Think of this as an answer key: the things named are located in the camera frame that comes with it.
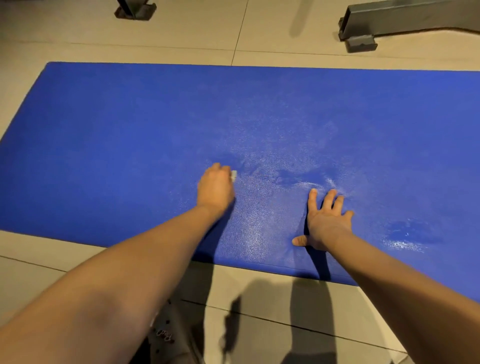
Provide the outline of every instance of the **left hand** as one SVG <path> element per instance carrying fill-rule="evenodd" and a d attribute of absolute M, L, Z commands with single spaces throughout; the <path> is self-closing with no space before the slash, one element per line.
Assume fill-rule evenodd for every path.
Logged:
<path fill-rule="evenodd" d="M 222 217 L 235 198 L 229 166 L 215 163 L 198 182 L 197 206 L 210 209 L 216 219 Z"/>

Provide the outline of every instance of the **gray metal leg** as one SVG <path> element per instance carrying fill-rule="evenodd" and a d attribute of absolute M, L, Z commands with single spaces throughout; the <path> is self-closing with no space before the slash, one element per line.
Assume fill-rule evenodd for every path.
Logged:
<path fill-rule="evenodd" d="M 433 29 L 480 33 L 480 0 L 387 0 L 349 5 L 338 23 L 348 52 L 375 50 L 374 36 Z"/>
<path fill-rule="evenodd" d="M 155 4 L 147 4 L 148 0 L 117 0 L 119 7 L 115 16 L 119 19 L 150 20 L 156 10 Z"/>

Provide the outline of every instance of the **wrist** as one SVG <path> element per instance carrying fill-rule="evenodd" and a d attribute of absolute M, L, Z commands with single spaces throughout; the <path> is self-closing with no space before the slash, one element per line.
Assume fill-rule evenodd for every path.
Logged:
<path fill-rule="evenodd" d="M 208 217 L 211 225 L 213 225 L 223 215 L 223 211 L 214 205 L 199 204 L 195 206 L 195 208 L 202 211 L 202 213 Z"/>
<path fill-rule="evenodd" d="M 352 230 L 343 226 L 332 226 L 322 231 L 322 242 L 330 252 L 330 250 L 335 249 L 338 244 L 341 244 L 342 241 L 348 240 L 353 235 Z"/>

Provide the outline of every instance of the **white sneaker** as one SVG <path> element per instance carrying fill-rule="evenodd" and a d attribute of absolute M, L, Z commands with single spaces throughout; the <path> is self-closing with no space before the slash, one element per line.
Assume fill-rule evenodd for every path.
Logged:
<path fill-rule="evenodd" d="M 178 308 L 171 300 L 158 313 L 147 337 L 151 364 L 174 362 L 175 358 L 188 354 L 193 363 L 204 364 Z"/>

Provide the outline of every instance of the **floor tile grout line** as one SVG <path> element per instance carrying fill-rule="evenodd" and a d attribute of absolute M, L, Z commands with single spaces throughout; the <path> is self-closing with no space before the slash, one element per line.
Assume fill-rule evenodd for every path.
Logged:
<path fill-rule="evenodd" d="M 136 47 L 136 48 L 161 48 L 161 49 L 193 49 L 193 50 L 220 50 L 220 51 L 233 51 L 233 58 L 231 65 L 233 65 L 233 60 L 235 58 L 235 52 L 237 51 L 237 45 L 235 49 L 223 49 L 223 48 L 195 48 L 195 47 L 169 47 L 169 46 L 138 46 L 138 45 L 128 45 L 128 44 L 105 44 L 105 43 L 82 43 L 82 42 L 47 42 L 47 41 L 39 41 L 39 40 L 10 40 L 10 39 L 0 39 L 0 43 L 20 43 L 20 44 L 56 44 L 56 45 L 81 45 L 81 46 L 97 46 L 97 47 L 105 47 L 105 46 L 113 46 L 113 47 Z M 439 58 L 439 59 L 432 59 L 432 58 L 422 58 L 422 57 L 362 57 L 362 56 L 355 56 L 349 54 L 333 54 L 333 53 L 303 53 L 303 52 L 280 52 L 280 51 L 270 51 L 270 50 L 247 50 L 247 49 L 239 49 L 239 52 L 250 52 L 250 53 L 272 53 L 272 54 L 297 54 L 297 55 L 311 55 L 311 56 L 332 56 L 332 57 L 354 57 L 354 58 L 361 58 L 361 59 L 393 59 L 393 60 L 422 60 L 422 61 L 460 61 L 466 62 L 471 61 L 470 59 L 456 59 L 456 58 Z"/>
<path fill-rule="evenodd" d="M 24 261 L 24 260 L 15 259 L 15 258 L 10 258 L 9 256 L 0 255 L 0 258 L 10 259 L 10 260 L 14 260 L 14 261 L 16 261 L 16 262 L 31 264 L 31 265 L 33 265 L 33 266 L 43 267 L 43 268 L 48 268 L 48 269 L 53 269 L 53 270 L 57 270 L 57 271 L 59 271 L 59 272 L 67 273 L 67 270 L 62 270 L 62 269 L 58 269 L 58 268 L 52 268 L 52 267 L 44 266 L 44 265 L 37 264 L 37 263 L 26 262 L 26 261 Z"/>
<path fill-rule="evenodd" d="M 243 18 L 242 18 L 242 20 L 241 20 L 240 30 L 239 30 L 239 36 L 238 36 L 238 38 L 237 38 L 237 43 L 235 43 L 235 49 L 233 50 L 232 63 L 230 64 L 230 66 L 233 65 L 233 60 L 235 59 L 235 52 L 237 51 L 237 45 L 239 44 L 241 29 L 242 29 L 242 27 L 243 27 L 243 21 L 245 20 L 245 15 L 247 14 L 248 2 L 249 2 L 249 0 L 247 0 L 247 4 L 245 5 L 245 12 L 243 13 Z"/>
<path fill-rule="evenodd" d="M 147 45 L 133 45 L 133 44 L 110 44 L 110 43 L 83 43 L 83 42 L 49 42 L 44 40 L 10 40 L 0 39 L 0 43 L 20 43 L 20 44 L 53 44 L 53 45 L 69 45 L 73 44 L 76 46 L 94 46 L 94 47 L 135 47 L 135 48 L 165 48 L 165 49 L 193 49 L 193 50 L 222 50 L 233 52 L 234 49 L 224 49 L 224 48 L 202 48 L 202 47 L 170 47 L 170 46 L 147 46 Z"/>
<path fill-rule="evenodd" d="M 189 300 L 185 300 L 185 299 L 181 299 L 181 300 L 182 300 L 183 302 L 192 303 L 192 304 L 196 304 L 196 305 L 199 305 L 199 306 L 216 308 L 217 310 L 221 310 L 221 311 L 225 311 L 225 312 L 233 312 L 233 313 L 235 313 L 235 314 L 244 315 L 244 316 L 251 317 L 251 318 L 258 318 L 259 320 L 268 321 L 268 322 L 280 324 L 280 325 L 283 325 L 283 326 L 288 326 L 288 327 L 292 327 L 292 328 L 299 328 L 299 329 L 301 329 L 301 330 L 306 330 L 306 331 L 309 331 L 309 332 L 315 332 L 315 333 L 317 333 L 317 334 L 327 335 L 327 336 L 331 336 L 331 337 L 334 337 L 334 338 L 340 338 L 340 339 L 344 339 L 344 340 L 348 340 L 348 341 L 358 342 L 358 343 L 360 343 L 360 344 L 375 346 L 375 347 L 377 347 L 377 348 L 386 349 L 386 350 L 391 350 L 391 351 L 394 351 L 394 352 L 401 352 L 402 354 L 407 354 L 407 352 L 403 352 L 403 351 L 401 351 L 401 350 L 391 349 L 391 348 L 388 348 L 388 347 L 385 347 L 385 346 L 376 345 L 376 344 L 371 344 L 371 343 L 369 343 L 369 342 L 364 342 L 364 341 L 360 341 L 360 340 L 355 340 L 355 339 L 346 338 L 346 337 L 343 337 L 343 336 L 333 335 L 333 334 L 329 334 L 329 333 L 323 332 L 323 331 L 317 331 L 317 330 L 312 330 L 312 329 L 310 329 L 310 328 L 303 328 L 303 327 L 301 327 L 301 326 L 290 325 L 290 324 L 286 324 L 286 323 L 284 323 L 284 322 L 278 322 L 278 321 L 270 320 L 270 319 L 268 319 L 268 318 L 253 316 L 253 315 L 249 315 L 249 314 L 242 313 L 242 312 L 231 311 L 231 310 L 228 310 L 228 309 L 225 309 L 225 308 L 210 306 L 210 305 L 203 304 L 203 303 L 198 303 L 198 302 L 195 302 L 195 301 L 189 301 Z"/>

